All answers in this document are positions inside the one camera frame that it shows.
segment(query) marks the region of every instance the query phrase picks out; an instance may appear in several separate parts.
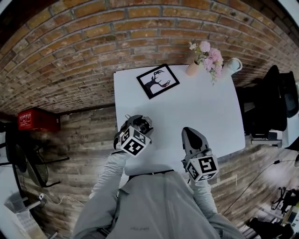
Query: sleeve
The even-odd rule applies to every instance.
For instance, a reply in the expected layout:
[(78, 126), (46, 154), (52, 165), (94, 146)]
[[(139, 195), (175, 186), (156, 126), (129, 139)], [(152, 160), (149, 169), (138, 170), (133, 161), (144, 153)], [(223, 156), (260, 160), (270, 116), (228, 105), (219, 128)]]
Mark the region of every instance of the sleeve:
[(244, 239), (239, 230), (224, 216), (217, 212), (217, 208), (211, 194), (211, 187), (207, 181), (195, 183), (191, 179), (193, 198), (202, 213), (205, 215), (212, 227), (219, 233), (222, 239)]
[(88, 238), (99, 228), (109, 227), (114, 219), (117, 192), (126, 160), (130, 157), (123, 151), (113, 152), (108, 157), (104, 173), (92, 189), (90, 200), (85, 204), (73, 230), (73, 239)]

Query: red case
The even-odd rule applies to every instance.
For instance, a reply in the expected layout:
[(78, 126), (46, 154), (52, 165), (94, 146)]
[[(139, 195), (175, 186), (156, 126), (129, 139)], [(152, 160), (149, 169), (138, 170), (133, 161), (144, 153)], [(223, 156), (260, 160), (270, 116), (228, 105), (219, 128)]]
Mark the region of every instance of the red case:
[(59, 116), (39, 109), (30, 109), (18, 114), (19, 130), (59, 131)]

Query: flower bouquet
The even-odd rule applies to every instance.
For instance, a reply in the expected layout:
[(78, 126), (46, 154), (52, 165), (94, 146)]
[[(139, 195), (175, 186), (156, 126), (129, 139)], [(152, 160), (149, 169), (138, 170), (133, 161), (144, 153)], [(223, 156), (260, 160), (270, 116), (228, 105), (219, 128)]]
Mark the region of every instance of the flower bouquet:
[(220, 78), (223, 63), (223, 58), (220, 51), (216, 48), (211, 48), (210, 43), (206, 41), (202, 41), (199, 45), (191, 42), (189, 42), (189, 44), (190, 50), (194, 50), (197, 56), (194, 60), (194, 63), (190, 64), (187, 68), (186, 73), (190, 76), (194, 75), (197, 71), (194, 70), (194, 65), (198, 66), (202, 64), (205, 67), (206, 71), (211, 73), (213, 81), (216, 78)]

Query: wire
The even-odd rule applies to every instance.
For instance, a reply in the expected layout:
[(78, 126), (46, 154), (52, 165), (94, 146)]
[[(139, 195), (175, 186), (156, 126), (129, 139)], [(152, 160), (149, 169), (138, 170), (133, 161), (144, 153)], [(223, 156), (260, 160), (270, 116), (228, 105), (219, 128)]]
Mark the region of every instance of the wire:
[(56, 205), (60, 205), (60, 204), (62, 203), (62, 200), (63, 200), (64, 197), (70, 197), (70, 198), (74, 199), (75, 201), (77, 201), (78, 203), (81, 203), (82, 205), (84, 205), (83, 202), (80, 202), (79, 200), (77, 200), (77, 199), (75, 199), (75, 198), (73, 198), (73, 197), (71, 197), (71, 196), (69, 196), (69, 195), (64, 195), (64, 196), (61, 198), (60, 203), (58, 203), (58, 204), (55, 203), (55, 202), (53, 202), (52, 199), (51, 199), (47, 194), (42, 193), (40, 196), (46, 196), (52, 203), (54, 203), (54, 204), (56, 204)]
[(239, 200), (240, 197), (242, 197), (242, 195), (246, 192), (246, 190), (253, 184), (253, 182), (266, 170), (268, 169), (270, 166), (272, 166), (273, 164), (278, 164), (281, 162), (289, 162), (289, 161), (295, 161), (295, 160), (285, 160), (285, 161), (280, 161), (280, 160), (276, 160), (274, 163), (270, 164), (268, 167), (266, 167), (262, 172), (260, 172), (258, 174), (258, 176), (255, 177), (255, 179), (248, 185), (248, 187), (243, 191), (243, 193), (224, 211), (223, 215), (225, 215), (225, 213), (236, 203), (236, 201)]

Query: picture frame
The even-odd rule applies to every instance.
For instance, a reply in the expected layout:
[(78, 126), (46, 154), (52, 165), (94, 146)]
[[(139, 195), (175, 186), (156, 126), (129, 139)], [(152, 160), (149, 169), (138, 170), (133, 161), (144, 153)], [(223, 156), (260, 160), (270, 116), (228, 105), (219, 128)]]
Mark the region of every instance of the picture frame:
[(179, 84), (178, 79), (167, 64), (162, 64), (136, 78), (149, 99)]

